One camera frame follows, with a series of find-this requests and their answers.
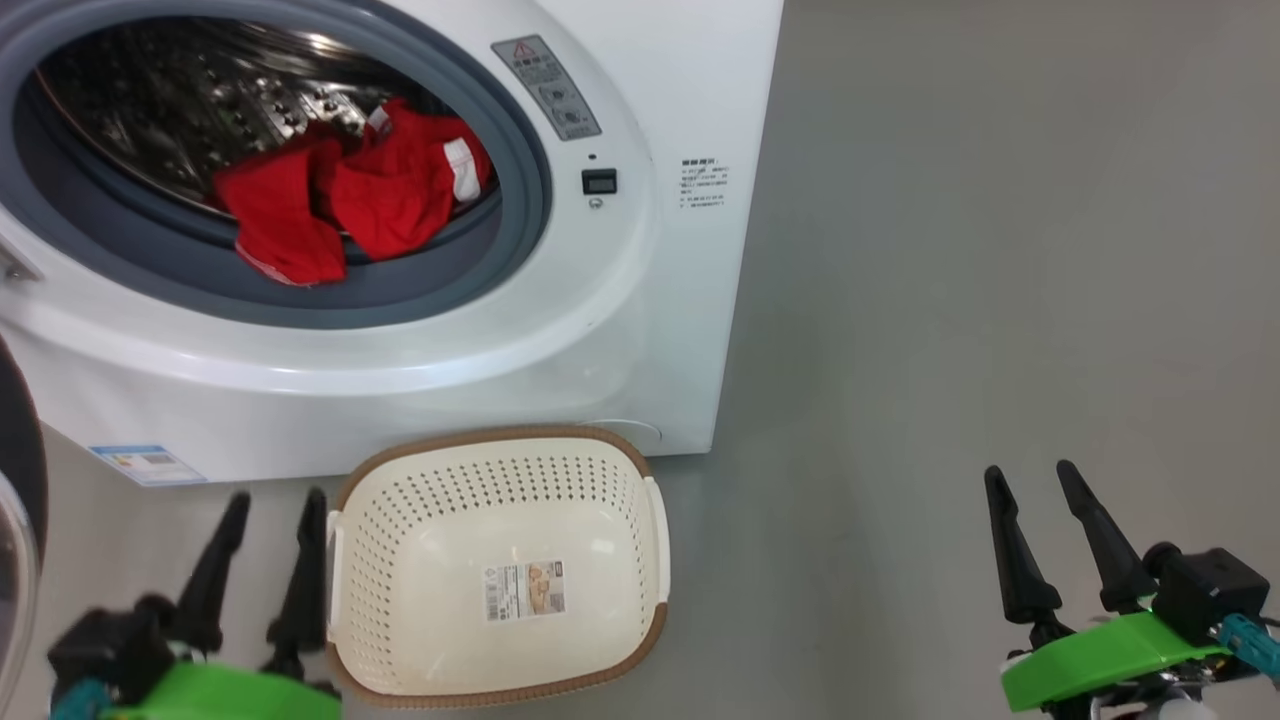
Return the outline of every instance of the white plastic basket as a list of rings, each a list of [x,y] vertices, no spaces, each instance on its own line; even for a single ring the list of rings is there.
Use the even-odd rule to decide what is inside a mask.
[[[667,615],[662,495],[622,438],[470,433],[361,465],[329,519],[329,657],[387,707],[531,700],[612,680]]]

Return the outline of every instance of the washing machine door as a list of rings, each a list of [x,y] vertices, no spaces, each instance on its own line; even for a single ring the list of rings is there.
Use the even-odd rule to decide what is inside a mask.
[[[0,340],[0,715],[31,639],[47,491],[40,423],[22,373]]]

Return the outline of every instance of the blue sticker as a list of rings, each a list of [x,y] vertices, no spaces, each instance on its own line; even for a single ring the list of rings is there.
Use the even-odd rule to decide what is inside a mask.
[[[209,482],[159,445],[111,445],[90,450],[140,486],[187,486]]]

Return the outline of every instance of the door glass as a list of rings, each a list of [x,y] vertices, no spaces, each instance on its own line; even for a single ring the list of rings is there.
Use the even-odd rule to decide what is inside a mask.
[[[27,656],[37,574],[35,533],[18,493],[0,474],[0,715]]]

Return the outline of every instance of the concrete floor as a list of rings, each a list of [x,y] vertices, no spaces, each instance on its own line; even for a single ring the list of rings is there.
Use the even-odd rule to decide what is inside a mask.
[[[1069,623],[1101,607],[1064,456],[1139,551],[1222,544],[1280,578],[1277,31],[1262,0],[792,0],[717,446],[655,464],[662,642],[608,687],[454,715],[1005,717],[1025,630],[1001,618],[991,462]],[[58,437],[50,459],[13,717],[54,633],[177,592],[236,489],[142,491]],[[266,656],[308,486],[252,487],[225,660]],[[1210,697],[1280,707],[1266,683]]]

